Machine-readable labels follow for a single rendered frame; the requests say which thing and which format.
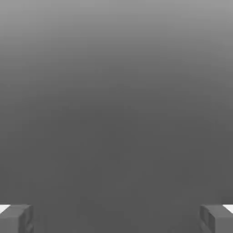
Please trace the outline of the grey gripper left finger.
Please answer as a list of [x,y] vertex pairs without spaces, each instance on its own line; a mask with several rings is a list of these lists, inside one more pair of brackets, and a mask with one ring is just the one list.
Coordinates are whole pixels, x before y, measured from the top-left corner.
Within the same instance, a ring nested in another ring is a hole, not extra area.
[[34,208],[29,204],[0,204],[0,233],[34,233]]

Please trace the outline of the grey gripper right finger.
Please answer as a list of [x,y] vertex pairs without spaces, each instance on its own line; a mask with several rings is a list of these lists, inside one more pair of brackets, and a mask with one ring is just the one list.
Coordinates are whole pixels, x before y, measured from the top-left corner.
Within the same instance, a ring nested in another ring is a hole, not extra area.
[[201,205],[200,233],[233,233],[233,204]]

